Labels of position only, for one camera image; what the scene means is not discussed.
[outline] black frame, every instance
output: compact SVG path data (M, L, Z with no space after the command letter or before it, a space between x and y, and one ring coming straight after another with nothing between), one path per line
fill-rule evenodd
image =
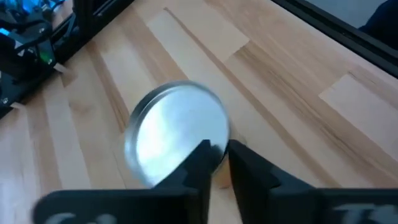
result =
M73 0L73 13L53 32L55 58L64 63L134 0L107 0L94 11L94 0Z
M306 23L398 78L398 50L305 0L271 0Z

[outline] metal lid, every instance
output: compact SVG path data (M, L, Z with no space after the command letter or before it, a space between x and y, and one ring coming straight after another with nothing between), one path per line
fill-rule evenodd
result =
M204 139L221 151L221 162L229 139L228 115L221 101L195 82L171 82L151 91L132 112L124 154L130 170L153 187Z

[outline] wooden table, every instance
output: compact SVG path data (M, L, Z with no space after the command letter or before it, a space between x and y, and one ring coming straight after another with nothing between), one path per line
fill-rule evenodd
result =
M58 14L66 17L71 2ZM0 120L0 223L58 189L142 187L124 164L129 114L191 79L234 136L316 187L398 186L398 81L269 0L137 0ZM210 223L239 223L215 186Z

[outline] light wood grain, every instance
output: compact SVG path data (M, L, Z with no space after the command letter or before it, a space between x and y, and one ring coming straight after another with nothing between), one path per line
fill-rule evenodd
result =
M69 15L71 1L56 23ZM268 0L137 0L0 120L0 223L58 189L142 189L124 130L153 88L212 89L231 138L316 187L398 186L398 80ZM210 223L241 223L228 160Z

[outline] round metal tin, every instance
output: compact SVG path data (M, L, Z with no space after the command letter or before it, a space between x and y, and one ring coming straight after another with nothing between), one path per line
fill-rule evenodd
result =
M130 170L153 187L204 139L221 151L221 162L229 139L229 119L221 101L195 82L170 82L152 90L132 112L124 155Z

